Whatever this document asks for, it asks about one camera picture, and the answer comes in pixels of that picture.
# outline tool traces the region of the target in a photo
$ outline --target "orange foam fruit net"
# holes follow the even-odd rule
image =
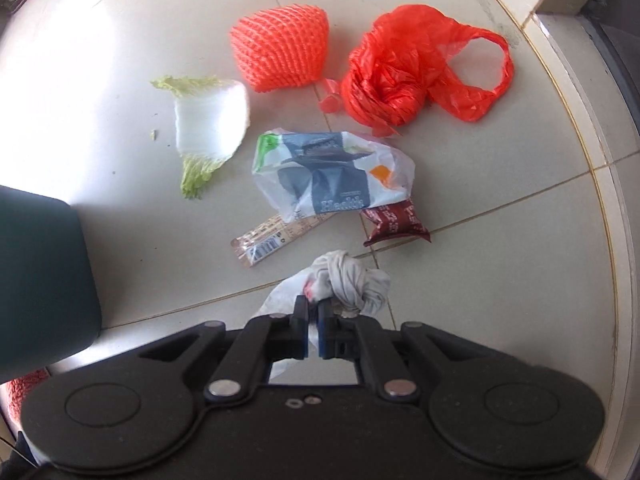
[[[319,7],[261,10],[241,18],[230,34],[238,68],[256,92],[304,86],[320,79],[329,22]]]

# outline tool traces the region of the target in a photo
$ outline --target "metal screw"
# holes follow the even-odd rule
[[[240,389],[240,384],[230,379],[220,379],[213,381],[209,385],[209,393],[216,397],[232,397],[238,393]]]
[[[321,404],[322,403],[322,399],[320,397],[318,397],[317,395],[308,395],[305,397],[305,402],[307,404]]]
[[[405,397],[417,389],[418,386],[407,379],[393,379],[385,383],[385,391],[392,397]]]
[[[298,408],[302,408],[302,406],[304,406],[305,403],[302,402],[300,399],[287,399],[284,402],[284,405],[287,406],[288,408],[293,408],[294,410],[297,410]]]

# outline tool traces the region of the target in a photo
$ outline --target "trash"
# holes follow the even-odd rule
[[[363,243],[365,247],[405,236],[416,236],[431,242],[431,235],[420,222],[410,198],[395,204],[363,209],[360,214],[375,224],[369,239]]]
[[[502,80],[493,90],[465,85],[447,65],[469,41],[485,38],[504,51]],[[415,118],[427,100],[463,121],[477,121],[507,90],[513,78],[507,41],[425,5],[404,5],[383,14],[349,55],[340,84],[347,113],[385,137]],[[321,103],[335,108],[335,95]]]
[[[304,86],[320,79],[329,22],[319,7],[261,10],[241,18],[230,34],[238,68],[256,92]]]
[[[364,209],[411,196],[414,162],[400,150],[350,132],[258,137],[256,184],[285,222]]]
[[[213,172],[236,152],[249,127],[249,99],[245,86],[217,77],[152,81],[170,90],[175,102],[175,139],[182,157],[180,190],[185,198],[199,198]]]
[[[326,213],[285,224],[280,215],[269,218],[257,228],[231,240],[243,267],[253,267],[271,253],[311,231],[335,213]]]
[[[390,285],[391,278],[384,270],[367,269],[362,260],[352,258],[347,251],[331,251],[277,285],[254,317],[277,312],[292,314],[300,294],[311,305],[335,298],[334,312],[343,317],[375,316],[388,305]],[[318,348],[317,326],[309,326],[308,339]],[[294,362],[294,359],[275,362],[271,377],[280,375]]]

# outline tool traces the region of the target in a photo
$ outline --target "barcode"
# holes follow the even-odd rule
[[[277,248],[280,247],[278,243],[278,238],[272,236],[271,238],[267,238],[265,241],[257,244],[252,250],[252,263],[258,262],[267,256],[270,253],[273,253]]]

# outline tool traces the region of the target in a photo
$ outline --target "crumpled rag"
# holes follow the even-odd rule
[[[296,298],[300,294],[310,304],[327,298],[336,298],[340,305],[337,314],[343,317],[375,316],[388,305],[391,279],[384,270],[367,269],[361,260],[352,258],[347,251],[330,251],[314,260],[311,266],[300,270],[277,285],[254,317],[281,312],[293,314]],[[318,347],[318,327],[309,326],[309,342]],[[295,362],[284,359],[273,364],[271,377],[280,375]]]

